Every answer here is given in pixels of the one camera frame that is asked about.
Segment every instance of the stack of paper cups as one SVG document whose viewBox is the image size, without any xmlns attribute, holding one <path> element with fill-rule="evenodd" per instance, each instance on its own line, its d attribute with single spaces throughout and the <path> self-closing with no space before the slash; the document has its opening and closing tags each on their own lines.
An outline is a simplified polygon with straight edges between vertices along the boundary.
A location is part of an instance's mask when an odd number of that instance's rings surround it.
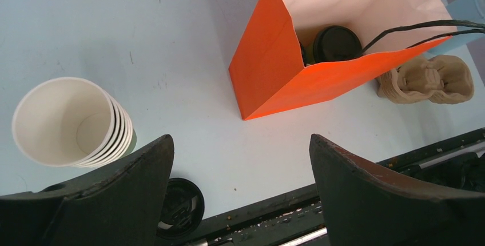
<svg viewBox="0 0 485 246">
<path fill-rule="evenodd" d="M 75 77 L 46 81 L 25 95 L 15 110 L 12 134 L 22 153 L 55 167 L 103 166 L 136 144 L 121 105 L 98 85 Z"/>
</svg>

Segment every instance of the bottle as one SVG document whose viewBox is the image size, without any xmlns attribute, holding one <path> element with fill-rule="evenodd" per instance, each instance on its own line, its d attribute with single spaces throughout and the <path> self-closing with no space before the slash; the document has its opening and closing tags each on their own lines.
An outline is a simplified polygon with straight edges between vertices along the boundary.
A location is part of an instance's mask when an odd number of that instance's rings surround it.
<svg viewBox="0 0 485 246">
<path fill-rule="evenodd" d="M 448 4 L 446 9 L 450 13 L 452 19 L 485 24 L 485 0 L 455 0 Z M 473 28 L 458 27 L 459 31 L 469 29 Z M 453 36 L 445 43 L 426 52 L 425 56 L 431 58 L 436 55 L 445 54 L 456 47 L 465 45 L 483 36 L 485 36 L 483 33 Z"/>
</svg>

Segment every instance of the tabletop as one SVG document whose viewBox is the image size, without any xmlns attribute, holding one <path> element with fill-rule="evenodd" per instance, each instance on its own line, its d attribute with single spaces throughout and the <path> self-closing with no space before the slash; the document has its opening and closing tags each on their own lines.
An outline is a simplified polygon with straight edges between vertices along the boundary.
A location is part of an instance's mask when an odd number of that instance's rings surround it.
<svg viewBox="0 0 485 246">
<path fill-rule="evenodd" d="M 51 168 L 22 155 L 10 122 L 48 79 L 75 76 L 129 113 L 137 147 L 175 142 L 172 177 L 195 182 L 205 217 L 314 183 L 310 135 L 371 161 L 485 126 L 485 87 L 466 47 L 475 97 L 397 105 L 371 81 L 339 98 L 241 120 L 228 65 L 257 0 L 0 0 L 0 195 L 41 189 L 92 169 Z"/>
</svg>

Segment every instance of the orange paper bag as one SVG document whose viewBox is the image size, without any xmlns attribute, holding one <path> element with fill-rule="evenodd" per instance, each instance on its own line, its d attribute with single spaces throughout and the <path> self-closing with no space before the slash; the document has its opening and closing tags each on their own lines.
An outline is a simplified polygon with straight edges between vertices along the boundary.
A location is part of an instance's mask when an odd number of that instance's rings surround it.
<svg viewBox="0 0 485 246">
<path fill-rule="evenodd" d="M 450 31 L 433 27 L 393 33 L 358 59 L 305 67 L 309 45 L 331 25 L 350 28 L 363 46 L 398 26 L 451 19 L 441 0 L 259 0 L 229 66 L 243 120 L 334 99 L 439 45 L 406 49 Z"/>
</svg>

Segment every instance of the black cord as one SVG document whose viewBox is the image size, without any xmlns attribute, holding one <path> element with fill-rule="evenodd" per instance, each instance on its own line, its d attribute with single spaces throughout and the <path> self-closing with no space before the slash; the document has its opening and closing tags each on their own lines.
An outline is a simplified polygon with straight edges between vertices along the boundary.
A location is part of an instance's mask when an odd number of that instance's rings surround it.
<svg viewBox="0 0 485 246">
<path fill-rule="evenodd" d="M 421 29 L 424 27 L 440 27 L 440 26 L 462 26 L 462 27 L 474 27 L 477 29 L 482 29 L 482 30 L 464 30 L 464 31 L 455 31 L 453 33 L 446 33 L 446 34 L 440 34 L 436 35 L 434 37 L 431 37 L 425 41 L 421 41 L 417 44 L 414 44 L 413 46 L 420 45 L 421 43 L 425 43 L 427 41 L 445 37 L 445 36 L 453 36 L 453 35 L 459 35 L 459 34 L 467 34 L 467 33 L 485 33 L 483 30 L 485 30 L 485 25 L 484 24 L 479 24 L 471 21 L 466 21 L 466 20 L 435 20 L 435 21 L 428 21 L 428 22 L 423 22 L 423 23 L 418 23 L 415 25 L 411 26 L 401 26 L 401 27 L 395 27 L 393 29 L 388 29 L 380 33 L 376 38 L 374 38 L 367 46 L 365 46 L 355 58 L 361 57 L 370 47 L 372 47 L 377 41 L 381 40 L 383 37 L 385 37 L 389 33 L 394 33 L 396 31 L 409 31 L 409 30 L 415 30 L 415 29 Z"/>
</svg>

